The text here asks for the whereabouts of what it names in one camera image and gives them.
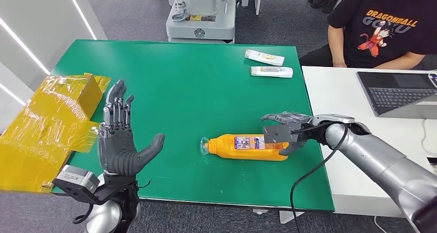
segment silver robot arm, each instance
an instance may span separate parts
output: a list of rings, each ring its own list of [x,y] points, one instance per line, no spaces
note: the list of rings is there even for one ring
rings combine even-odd
[[[53,180],[68,196],[89,204],[87,213],[73,220],[74,224],[86,220],[86,233],[128,232],[140,213],[138,190],[148,185],[139,187],[136,175],[164,144],[164,135],[157,134],[148,147],[137,151],[130,126],[133,95],[123,104],[125,92],[125,83],[120,79],[105,100],[97,138],[102,175],[97,178],[92,172],[65,165]]]
[[[330,125],[328,145],[337,145],[343,132],[343,125]],[[348,131],[339,150],[392,198],[416,232],[437,232],[437,176],[370,133]]]
[[[283,131],[286,130],[290,133],[290,140],[293,139],[290,145],[314,139],[334,148],[339,144],[345,127],[348,127],[347,135],[338,150],[390,196],[416,232],[437,232],[437,176],[372,135],[365,125],[356,123],[352,117],[324,114],[302,123],[296,121],[295,115],[267,115],[268,119],[283,125],[264,127],[266,142],[269,138],[269,142],[284,140],[274,139],[272,136],[281,136],[278,133],[284,136]]]

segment white wall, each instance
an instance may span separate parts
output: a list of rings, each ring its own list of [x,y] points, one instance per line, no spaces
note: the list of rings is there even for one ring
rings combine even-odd
[[[106,39],[88,0],[76,2],[96,38]],[[49,71],[74,40],[93,39],[72,0],[0,0],[0,19]],[[0,25],[0,84],[26,102],[46,75]],[[0,90],[1,133],[22,105]]]

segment green tabletop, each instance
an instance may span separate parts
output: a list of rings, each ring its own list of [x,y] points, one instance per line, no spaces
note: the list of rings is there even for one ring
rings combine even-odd
[[[262,63],[244,58],[248,48],[285,57],[293,78],[250,76]],[[84,72],[122,78],[134,94],[132,128],[142,149],[157,133],[165,134],[161,153],[137,175],[139,197],[252,206],[290,206],[293,182],[322,160],[315,141],[287,160],[252,161],[202,156],[202,137],[261,134],[267,113],[311,114],[294,46],[181,44],[77,40],[52,75]],[[102,121],[103,101],[91,120]],[[102,172],[97,145],[74,153],[69,164]],[[294,194],[296,208],[334,210],[325,168],[302,181]]]

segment bottle cap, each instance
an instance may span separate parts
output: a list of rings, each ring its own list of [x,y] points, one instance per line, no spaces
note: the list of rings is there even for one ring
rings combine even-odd
[[[250,51],[250,49],[246,49],[246,51],[244,52],[244,58],[249,58]]]
[[[208,154],[209,153],[209,149],[208,149],[208,138],[206,138],[206,137],[203,137],[201,140],[200,140],[200,153],[202,154],[202,155],[206,155],[206,154]]]

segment white desk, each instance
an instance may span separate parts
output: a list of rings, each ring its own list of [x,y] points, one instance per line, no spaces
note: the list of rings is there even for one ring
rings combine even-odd
[[[433,172],[428,155],[422,148],[423,120],[377,118],[365,97],[357,71],[403,72],[351,68],[302,67],[311,109],[314,115],[336,113],[352,116],[370,131],[397,148],[409,159]],[[405,71],[407,73],[429,73]],[[427,120],[425,147],[437,153],[437,120]],[[324,158],[331,150],[322,146]],[[341,153],[325,164],[336,213],[401,216],[389,196]]]

